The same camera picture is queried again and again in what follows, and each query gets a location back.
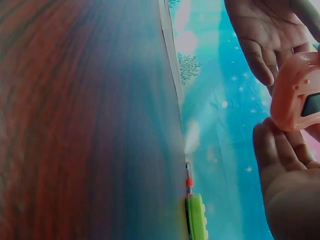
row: wood grain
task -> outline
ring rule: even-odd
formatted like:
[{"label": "wood grain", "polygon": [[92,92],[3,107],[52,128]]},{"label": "wood grain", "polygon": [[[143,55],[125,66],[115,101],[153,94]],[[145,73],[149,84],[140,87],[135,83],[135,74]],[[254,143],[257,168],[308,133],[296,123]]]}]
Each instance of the wood grain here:
[{"label": "wood grain", "polygon": [[157,0],[0,0],[0,239],[186,239]]}]

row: green toy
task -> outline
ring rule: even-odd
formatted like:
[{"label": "green toy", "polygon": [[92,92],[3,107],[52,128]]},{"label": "green toy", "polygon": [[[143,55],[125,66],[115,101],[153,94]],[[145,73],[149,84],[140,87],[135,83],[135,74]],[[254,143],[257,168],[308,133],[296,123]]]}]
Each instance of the green toy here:
[{"label": "green toy", "polygon": [[200,194],[192,193],[193,179],[191,176],[190,163],[186,163],[186,188],[185,198],[186,220],[190,240],[207,240],[209,237],[206,229],[207,218],[205,217],[205,205]]}]

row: blue fabric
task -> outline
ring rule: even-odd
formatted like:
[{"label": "blue fabric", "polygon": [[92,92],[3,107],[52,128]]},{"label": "blue fabric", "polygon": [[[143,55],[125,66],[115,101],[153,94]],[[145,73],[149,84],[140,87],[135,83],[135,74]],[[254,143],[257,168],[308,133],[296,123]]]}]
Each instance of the blue fabric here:
[{"label": "blue fabric", "polygon": [[270,240],[252,130],[269,115],[222,0],[169,0],[184,102],[182,129],[209,239]]}]

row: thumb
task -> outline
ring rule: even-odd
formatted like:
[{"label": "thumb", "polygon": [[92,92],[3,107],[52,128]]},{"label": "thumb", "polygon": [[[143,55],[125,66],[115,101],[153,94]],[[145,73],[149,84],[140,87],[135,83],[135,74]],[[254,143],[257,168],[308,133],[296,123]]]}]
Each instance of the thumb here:
[{"label": "thumb", "polygon": [[305,130],[320,143],[320,124],[309,126]]}]

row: screen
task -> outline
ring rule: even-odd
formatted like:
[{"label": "screen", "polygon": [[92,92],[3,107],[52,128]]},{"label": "screen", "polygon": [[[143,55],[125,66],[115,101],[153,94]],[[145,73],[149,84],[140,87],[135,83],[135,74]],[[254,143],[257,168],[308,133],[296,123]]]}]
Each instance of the screen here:
[{"label": "screen", "polygon": [[309,95],[303,106],[301,117],[306,117],[320,112],[320,92]]}]

